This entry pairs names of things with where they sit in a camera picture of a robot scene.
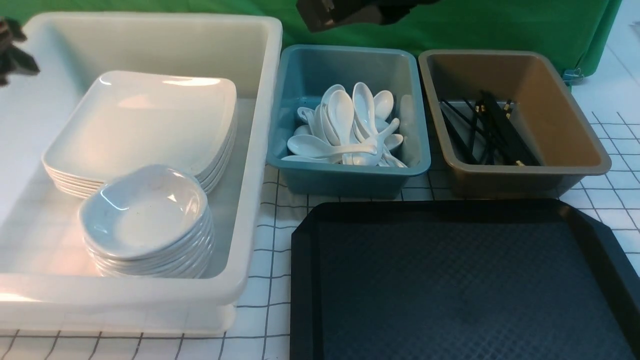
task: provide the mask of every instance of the brown plastic bin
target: brown plastic bin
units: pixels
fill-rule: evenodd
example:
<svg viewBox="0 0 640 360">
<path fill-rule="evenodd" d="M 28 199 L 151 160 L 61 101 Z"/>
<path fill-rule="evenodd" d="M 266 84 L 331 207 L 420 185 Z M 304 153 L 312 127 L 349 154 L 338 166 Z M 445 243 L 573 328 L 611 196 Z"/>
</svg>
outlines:
<svg viewBox="0 0 640 360">
<path fill-rule="evenodd" d="M 422 53 L 419 64 L 457 196 L 556 197 L 584 176 L 602 175 L 611 168 L 611 158 L 544 56 L 521 51 L 433 50 Z M 439 102 L 445 99 L 471 114 L 463 100 L 473 103 L 480 90 L 490 91 L 499 101 L 515 101 L 510 120 L 541 166 L 469 165 L 460 160 Z M 461 121 L 454 126 L 466 138 L 468 128 Z"/>
</svg>

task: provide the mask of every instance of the serving tray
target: serving tray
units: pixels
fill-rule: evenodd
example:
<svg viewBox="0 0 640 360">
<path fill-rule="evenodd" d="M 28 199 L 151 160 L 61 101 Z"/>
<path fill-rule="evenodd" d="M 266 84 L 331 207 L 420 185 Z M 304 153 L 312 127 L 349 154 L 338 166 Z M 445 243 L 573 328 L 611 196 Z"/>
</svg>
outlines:
<svg viewBox="0 0 640 360">
<path fill-rule="evenodd" d="M 291 271 L 291 360 L 640 359 L 637 274 L 558 200 L 322 204 Z"/>
</svg>

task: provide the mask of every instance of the square plate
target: square plate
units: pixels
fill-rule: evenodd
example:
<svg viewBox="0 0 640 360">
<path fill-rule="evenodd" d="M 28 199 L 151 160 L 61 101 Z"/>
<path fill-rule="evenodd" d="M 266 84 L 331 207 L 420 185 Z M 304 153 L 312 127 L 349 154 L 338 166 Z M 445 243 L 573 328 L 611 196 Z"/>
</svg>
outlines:
<svg viewBox="0 0 640 360">
<path fill-rule="evenodd" d="M 227 79 L 107 72 L 87 91 L 42 161 L 90 181 L 156 163 L 197 176 L 222 156 L 236 96 Z"/>
</svg>

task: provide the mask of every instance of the green cloth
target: green cloth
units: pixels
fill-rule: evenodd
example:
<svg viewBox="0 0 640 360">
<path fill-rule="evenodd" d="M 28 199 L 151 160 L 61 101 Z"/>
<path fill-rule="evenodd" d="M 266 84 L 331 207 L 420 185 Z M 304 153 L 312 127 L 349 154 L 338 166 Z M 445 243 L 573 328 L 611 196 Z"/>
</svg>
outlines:
<svg viewBox="0 0 640 360">
<path fill-rule="evenodd" d="M 8 0 L 0 15 L 22 22 L 51 11 L 209 12 L 267 15 L 284 25 L 284 46 L 335 44 L 428 49 L 529 50 L 559 71 L 594 73 L 621 0 L 441 0 L 391 26 L 359 24 L 311 34 L 296 0 Z"/>
</svg>

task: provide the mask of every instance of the white plastic bin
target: white plastic bin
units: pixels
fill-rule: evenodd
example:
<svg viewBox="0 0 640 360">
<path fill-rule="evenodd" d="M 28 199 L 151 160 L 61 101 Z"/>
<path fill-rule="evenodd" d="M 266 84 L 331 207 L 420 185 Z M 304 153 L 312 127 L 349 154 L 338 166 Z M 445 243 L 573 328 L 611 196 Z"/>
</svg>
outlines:
<svg viewBox="0 0 640 360">
<path fill-rule="evenodd" d="M 0 89 L 0 329 L 214 334 L 234 321 L 253 249 L 282 46 L 276 19 L 46 13 L 23 47 L 42 73 Z M 238 132 L 209 202 L 216 249 L 205 279 L 99 277 L 40 157 L 99 75 L 131 70 L 232 80 Z"/>
</svg>

